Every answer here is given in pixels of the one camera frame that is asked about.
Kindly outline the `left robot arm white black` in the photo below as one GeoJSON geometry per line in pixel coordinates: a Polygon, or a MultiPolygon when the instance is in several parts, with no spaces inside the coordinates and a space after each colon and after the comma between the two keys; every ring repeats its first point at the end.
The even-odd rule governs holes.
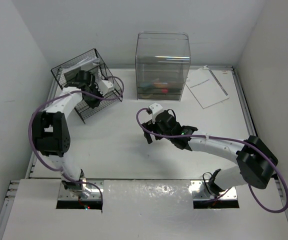
{"type": "Polygon", "coordinates": [[[73,193],[86,193],[98,186],[86,180],[83,170],[68,154],[71,137],[67,118],[80,102],[94,107],[102,100],[95,76],[81,70],[59,96],[38,107],[29,121],[29,143],[37,159],[49,170],[60,173],[62,184],[73,193]]]}

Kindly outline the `clear plastic drawer cabinet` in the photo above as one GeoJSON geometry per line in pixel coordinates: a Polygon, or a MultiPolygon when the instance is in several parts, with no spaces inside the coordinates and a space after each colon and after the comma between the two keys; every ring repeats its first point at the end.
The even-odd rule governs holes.
{"type": "Polygon", "coordinates": [[[135,53],[137,98],[180,101],[190,66],[187,33],[140,32],[135,53]]]}

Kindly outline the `white instruction sheet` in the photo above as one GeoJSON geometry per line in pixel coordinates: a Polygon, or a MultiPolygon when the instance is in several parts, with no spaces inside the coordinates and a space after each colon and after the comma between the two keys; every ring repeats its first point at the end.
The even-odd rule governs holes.
{"type": "Polygon", "coordinates": [[[230,98],[214,72],[207,66],[190,70],[185,84],[203,109],[230,98]]]}

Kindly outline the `black wire mesh rack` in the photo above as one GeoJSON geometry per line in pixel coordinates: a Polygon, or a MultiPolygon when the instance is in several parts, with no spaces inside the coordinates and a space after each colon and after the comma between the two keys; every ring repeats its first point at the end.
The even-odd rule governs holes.
{"type": "Polygon", "coordinates": [[[116,76],[113,76],[111,71],[109,70],[108,66],[106,65],[105,61],[99,54],[98,50],[93,48],[83,54],[78,55],[77,57],[74,57],[54,68],[51,69],[51,73],[56,80],[58,86],[63,89],[66,87],[66,80],[61,75],[62,70],[66,69],[68,67],[71,67],[75,64],[77,64],[79,61],[86,59],[88,57],[92,58],[99,58],[100,64],[90,70],[87,70],[88,72],[91,72],[95,76],[95,82],[98,84],[101,80],[108,80],[112,82],[115,86],[115,89],[111,92],[109,92],[106,95],[103,95],[103,97],[98,97],[96,99],[100,99],[101,102],[98,107],[96,108],[90,108],[86,102],[82,99],[80,103],[76,105],[74,108],[75,112],[78,114],[80,119],[84,122],[87,118],[91,117],[95,113],[103,110],[108,105],[112,104],[114,101],[122,101],[123,100],[123,84],[118,80],[116,76]]]}

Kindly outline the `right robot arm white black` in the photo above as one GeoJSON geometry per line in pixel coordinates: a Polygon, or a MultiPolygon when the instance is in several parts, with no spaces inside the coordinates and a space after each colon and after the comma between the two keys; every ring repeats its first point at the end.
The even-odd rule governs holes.
{"type": "Polygon", "coordinates": [[[231,168],[215,170],[204,183],[204,190],[211,196],[242,185],[264,190],[276,171],[277,158],[254,135],[246,140],[207,135],[197,127],[181,125],[167,110],[140,126],[148,144],[153,139],[166,139],[180,150],[203,152],[234,163],[231,168]]]}

